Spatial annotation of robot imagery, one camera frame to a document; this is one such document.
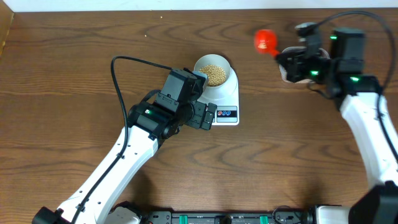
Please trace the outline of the red plastic scoop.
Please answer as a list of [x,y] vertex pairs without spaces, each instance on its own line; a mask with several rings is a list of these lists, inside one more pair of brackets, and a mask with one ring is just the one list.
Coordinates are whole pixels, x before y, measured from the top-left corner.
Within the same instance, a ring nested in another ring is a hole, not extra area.
[[261,29],[254,35],[254,47],[260,54],[269,54],[276,58],[280,54],[277,44],[277,36],[273,30]]

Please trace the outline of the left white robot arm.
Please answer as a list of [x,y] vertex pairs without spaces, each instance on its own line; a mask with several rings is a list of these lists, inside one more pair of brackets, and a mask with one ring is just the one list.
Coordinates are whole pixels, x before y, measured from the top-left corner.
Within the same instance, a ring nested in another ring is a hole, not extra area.
[[134,212],[113,207],[121,193],[181,126],[209,130],[216,108],[198,101],[196,95],[176,101],[160,90],[150,91],[124,114],[121,134],[85,183],[55,211],[42,207],[33,223],[139,223]]

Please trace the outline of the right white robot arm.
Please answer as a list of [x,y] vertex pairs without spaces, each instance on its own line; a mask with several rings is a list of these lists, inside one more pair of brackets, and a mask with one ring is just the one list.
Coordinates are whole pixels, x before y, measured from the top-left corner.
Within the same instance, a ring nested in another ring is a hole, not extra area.
[[397,132],[377,78],[363,73],[365,34],[359,29],[333,31],[328,57],[322,56],[318,30],[299,30],[305,46],[275,56],[286,79],[326,86],[348,123],[362,157],[369,190],[352,207],[315,205],[302,223],[397,223]]

